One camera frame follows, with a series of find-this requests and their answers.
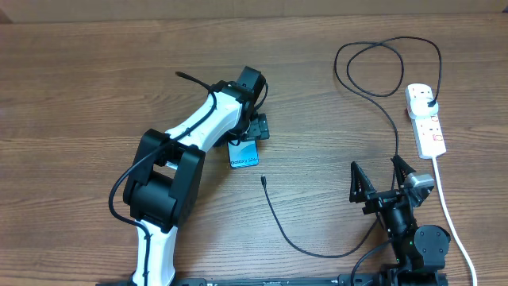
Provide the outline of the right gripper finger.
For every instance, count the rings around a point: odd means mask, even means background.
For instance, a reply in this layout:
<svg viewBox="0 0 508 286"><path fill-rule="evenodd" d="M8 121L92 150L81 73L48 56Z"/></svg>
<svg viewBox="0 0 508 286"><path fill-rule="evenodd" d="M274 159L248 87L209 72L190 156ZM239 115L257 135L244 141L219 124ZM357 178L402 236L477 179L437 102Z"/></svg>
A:
<svg viewBox="0 0 508 286"><path fill-rule="evenodd" d="M416 172L416 170L410 167L399 155L393 156L391 161L394 165L394 172L398 187L400 189L406 188L405 181L408 175Z"/></svg>
<svg viewBox="0 0 508 286"><path fill-rule="evenodd" d="M353 161L351 163L351 186L349 193L350 203L366 202L376 193L374 186L363 169Z"/></svg>

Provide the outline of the Samsung Galaxy smartphone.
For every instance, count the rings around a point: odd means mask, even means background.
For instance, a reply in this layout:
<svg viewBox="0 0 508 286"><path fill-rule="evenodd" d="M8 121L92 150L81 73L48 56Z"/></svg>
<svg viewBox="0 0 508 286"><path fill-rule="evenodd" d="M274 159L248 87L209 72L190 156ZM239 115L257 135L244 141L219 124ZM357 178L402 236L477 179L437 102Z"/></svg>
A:
<svg viewBox="0 0 508 286"><path fill-rule="evenodd" d="M255 141L229 142L228 151L231 168L247 168L259 164L259 154Z"/></svg>

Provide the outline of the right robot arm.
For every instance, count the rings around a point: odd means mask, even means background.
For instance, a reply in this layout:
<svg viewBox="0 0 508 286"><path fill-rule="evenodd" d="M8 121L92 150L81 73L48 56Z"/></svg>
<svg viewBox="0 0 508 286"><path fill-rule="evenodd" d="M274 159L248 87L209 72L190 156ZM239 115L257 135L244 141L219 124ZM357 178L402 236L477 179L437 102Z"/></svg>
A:
<svg viewBox="0 0 508 286"><path fill-rule="evenodd" d="M434 178L418 173L399 155L391 158L398 186L378 192L353 161L349 201L363 203L364 214L378 215L386 232L387 241L364 254L343 278L350 285L446 285L445 267L451 235L436 225L419 226L414 209L421 206L434 189ZM396 262L383 265L377 273L359 274L358 268L374 253L392 246Z"/></svg>

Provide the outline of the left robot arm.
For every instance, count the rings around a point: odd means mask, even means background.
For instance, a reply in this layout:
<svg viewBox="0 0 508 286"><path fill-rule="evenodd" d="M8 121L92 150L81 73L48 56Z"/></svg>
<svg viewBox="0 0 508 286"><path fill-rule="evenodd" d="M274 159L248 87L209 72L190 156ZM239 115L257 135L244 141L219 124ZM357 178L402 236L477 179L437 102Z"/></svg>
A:
<svg viewBox="0 0 508 286"><path fill-rule="evenodd" d="M127 222L138 233L137 268L128 285L172 284L177 233L198 197L206 153L269 138L266 116L258 111L268 89L260 71L244 67L237 80L204 88L206 101L188 119L143 134L132 166L119 179L130 208Z"/></svg>

